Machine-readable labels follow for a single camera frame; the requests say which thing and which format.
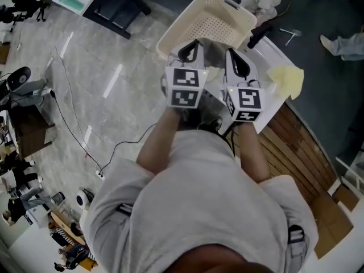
brown wooden desk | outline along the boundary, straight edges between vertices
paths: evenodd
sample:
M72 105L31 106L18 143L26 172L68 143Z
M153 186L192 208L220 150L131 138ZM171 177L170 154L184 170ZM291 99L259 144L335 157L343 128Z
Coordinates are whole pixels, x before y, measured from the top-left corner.
M9 110L9 120L15 131L15 139L19 147L19 155L24 159L52 142L44 143L46 131L55 124L49 125L35 105L15 107Z

white box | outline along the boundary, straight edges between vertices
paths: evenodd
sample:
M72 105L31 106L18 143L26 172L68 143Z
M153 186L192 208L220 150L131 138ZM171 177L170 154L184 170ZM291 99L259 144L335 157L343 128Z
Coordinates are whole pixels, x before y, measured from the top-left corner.
M225 103L233 121L256 121L264 109L264 89L227 87Z
M197 108L209 71L188 67L166 67L167 105Z

teal object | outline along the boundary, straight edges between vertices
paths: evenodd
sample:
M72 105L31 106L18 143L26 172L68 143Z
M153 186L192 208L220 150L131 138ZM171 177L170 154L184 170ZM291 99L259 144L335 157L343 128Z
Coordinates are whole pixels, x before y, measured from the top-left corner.
M62 4L65 4L79 11L81 11L85 7L85 5L79 0L58 0L58 1L62 2Z

gray shirt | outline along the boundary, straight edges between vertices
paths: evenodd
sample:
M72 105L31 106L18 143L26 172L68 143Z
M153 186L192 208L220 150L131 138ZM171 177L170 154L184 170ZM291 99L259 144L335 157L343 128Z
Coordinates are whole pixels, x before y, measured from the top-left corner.
M215 243L281 273L287 215L304 229L308 255L318 240L292 177L258 185L209 132L178 132L167 169L151 176L128 160L114 159L106 170L83 230L107 272L161 273L184 252ZM122 204L134 205L130 217L118 209Z

cardboard box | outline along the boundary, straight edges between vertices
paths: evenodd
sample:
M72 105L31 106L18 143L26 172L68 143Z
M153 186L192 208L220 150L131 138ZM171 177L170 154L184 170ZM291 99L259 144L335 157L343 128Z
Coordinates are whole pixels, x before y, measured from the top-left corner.
M343 203L351 212L357 206L359 198L346 186L340 185L334 192L332 198L336 203Z
M311 204L318 228L315 253L320 259L330 252L353 229L353 225L328 193L321 194Z

